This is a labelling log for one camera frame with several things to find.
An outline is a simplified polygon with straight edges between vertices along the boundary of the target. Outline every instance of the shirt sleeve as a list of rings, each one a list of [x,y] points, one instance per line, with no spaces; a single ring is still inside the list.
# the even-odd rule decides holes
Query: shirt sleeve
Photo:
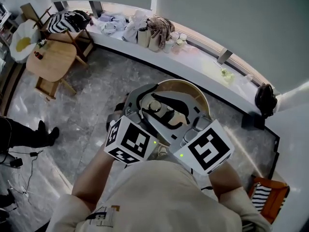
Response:
[[[255,231],[270,232],[270,223],[257,211],[243,187],[221,195],[219,203],[234,211],[240,219],[255,224]]]
[[[79,222],[91,214],[85,203],[76,196],[65,194],[58,200],[47,232],[73,232]]]

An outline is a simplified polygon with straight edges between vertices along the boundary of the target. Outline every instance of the white cube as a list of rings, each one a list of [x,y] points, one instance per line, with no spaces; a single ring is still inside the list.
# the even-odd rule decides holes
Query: white cube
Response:
[[[224,163],[235,148],[220,123],[215,120],[174,156],[202,175],[208,175]]]
[[[146,161],[157,146],[158,140],[122,116],[111,128],[104,151],[125,164]]]

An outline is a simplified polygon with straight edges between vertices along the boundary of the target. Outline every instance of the striped cloth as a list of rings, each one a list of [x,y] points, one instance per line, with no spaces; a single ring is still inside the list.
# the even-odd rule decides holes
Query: striped cloth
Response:
[[[255,192],[251,198],[251,201],[259,212],[262,211],[266,203],[266,200],[270,194],[270,191],[271,191],[271,188],[264,187],[259,182],[256,183]]]
[[[77,12],[66,12],[63,14],[56,14],[51,17],[47,25],[47,30],[50,33],[62,33],[66,29],[70,32],[78,33],[83,30],[78,21],[86,21],[86,18]]]

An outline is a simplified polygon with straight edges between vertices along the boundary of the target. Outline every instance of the black shoe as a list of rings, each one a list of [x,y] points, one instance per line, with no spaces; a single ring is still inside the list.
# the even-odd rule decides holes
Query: black shoe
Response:
[[[8,199],[12,202],[12,203],[15,203],[15,198],[14,198],[14,196],[13,196],[13,194],[12,194],[12,192],[11,192],[11,190],[10,189],[8,189]]]
[[[39,121],[38,131],[46,132],[45,123],[42,120]]]
[[[52,132],[49,134],[50,137],[50,146],[53,146],[55,143],[55,140],[59,137],[60,130],[58,127],[53,128]]]

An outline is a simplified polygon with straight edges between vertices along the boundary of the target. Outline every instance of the beige bag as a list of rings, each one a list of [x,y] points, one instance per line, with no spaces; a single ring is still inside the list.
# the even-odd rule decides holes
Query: beige bag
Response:
[[[161,41],[161,30],[157,30],[154,32],[154,34],[150,38],[149,42],[149,50],[152,50],[153,52],[157,52],[160,50],[159,43]]]
[[[146,31],[138,31],[138,38],[137,38],[137,44],[139,44],[142,47],[147,48],[149,46],[151,38],[151,32],[149,29]]]

